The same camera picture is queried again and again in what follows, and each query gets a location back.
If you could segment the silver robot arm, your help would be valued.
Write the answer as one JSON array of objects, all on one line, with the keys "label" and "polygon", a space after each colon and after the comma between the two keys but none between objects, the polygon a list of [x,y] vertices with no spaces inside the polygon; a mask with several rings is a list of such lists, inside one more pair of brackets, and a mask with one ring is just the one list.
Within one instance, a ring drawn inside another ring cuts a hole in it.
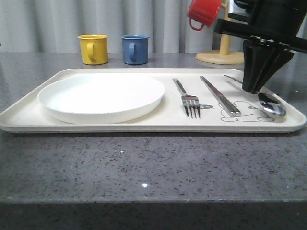
[{"label": "silver robot arm", "polygon": [[307,13],[305,0],[231,0],[228,7],[230,20],[219,19],[215,32],[244,39],[246,92],[259,91],[294,51],[307,51],[307,41],[297,37]]}]

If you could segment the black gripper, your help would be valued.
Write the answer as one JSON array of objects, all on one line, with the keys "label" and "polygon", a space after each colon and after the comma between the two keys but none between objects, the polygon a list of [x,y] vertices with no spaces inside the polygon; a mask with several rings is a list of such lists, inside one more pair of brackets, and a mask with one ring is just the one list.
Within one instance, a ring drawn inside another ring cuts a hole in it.
[{"label": "black gripper", "polygon": [[305,0],[231,0],[228,17],[218,19],[214,31],[248,40],[259,39],[285,48],[259,47],[243,42],[244,77],[242,89],[251,94],[259,91],[282,66],[294,50],[307,52],[307,41],[297,37],[307,13]]}]

